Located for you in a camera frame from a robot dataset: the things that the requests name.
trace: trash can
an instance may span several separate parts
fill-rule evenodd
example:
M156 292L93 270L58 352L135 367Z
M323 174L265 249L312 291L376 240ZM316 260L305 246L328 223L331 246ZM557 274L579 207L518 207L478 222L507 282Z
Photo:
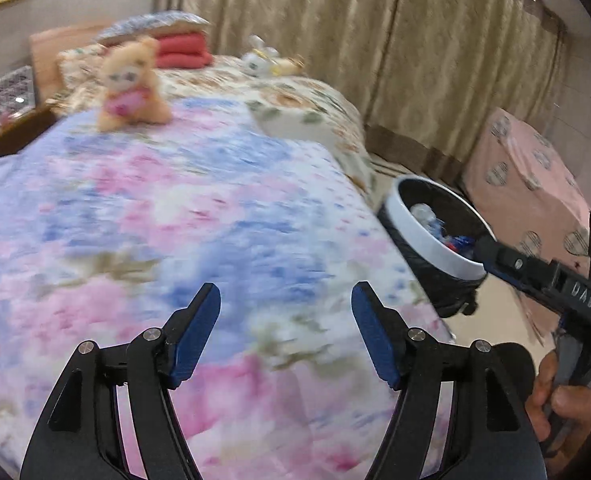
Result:
M397 178L378 213L378 219L438 315L451 317L462 312L470 316L477 309L477 289L487 273L481 263L452 251L413 218L410 209L422 203L433 209L450 236L478 240L484 235L493 236L493 232L463 198L431 179L416 175Z

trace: pink cloth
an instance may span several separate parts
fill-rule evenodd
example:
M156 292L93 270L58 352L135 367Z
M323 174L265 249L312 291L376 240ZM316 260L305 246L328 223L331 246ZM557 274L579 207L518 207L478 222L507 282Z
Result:
M207 38L201 32L177 34L158 38L158 55L163 54L204 54L207 52Z
M146 104L150 95L151 90L148 88L128 90L116 97L107 99L104 104L104 109L106 112L113 115L121 117L130 116Z
M208 52L203 54L162 54L156 59L157 68L204 68L213 62Z
M560 155L531 126L497 108L464 184L498 240L589 273L589 206ZM527 298L522 304L538 332L555 329L556 315Z

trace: curtain fold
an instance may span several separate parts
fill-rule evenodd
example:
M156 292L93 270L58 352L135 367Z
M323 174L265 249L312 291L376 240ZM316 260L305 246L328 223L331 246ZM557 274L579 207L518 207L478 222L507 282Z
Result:
M367 148L454 182L490 109L546 126L564 38L535 0L399 0Z
M302 56L309 76L334 86L361 113L373 101L397 0L156 0L212 24L217 54L240 56L257 34L283 56Z

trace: gray patterned pillow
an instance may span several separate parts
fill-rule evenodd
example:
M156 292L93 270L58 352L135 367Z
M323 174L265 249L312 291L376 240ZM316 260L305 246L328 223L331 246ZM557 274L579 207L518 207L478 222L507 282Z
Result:
M208 25L207 20L190 12L163 10L116 22L99 33L95 41L104 46L113 46L124 41L134 40L141 34L160 38L161 36L202 31Z

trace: floral pillow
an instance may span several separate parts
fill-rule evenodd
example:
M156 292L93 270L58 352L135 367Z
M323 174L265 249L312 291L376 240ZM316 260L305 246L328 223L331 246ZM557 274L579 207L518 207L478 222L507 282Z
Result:
M87 81L97 81L106 51L107 47L95 43L60 52L56 59L65 88L74 91Z
M173 34L188 34L205 30L207 20L182 10L163 10L152 14L133 16L114 23L96 36L95 41L106 46L113 46L135 39L140 34L154 38Z

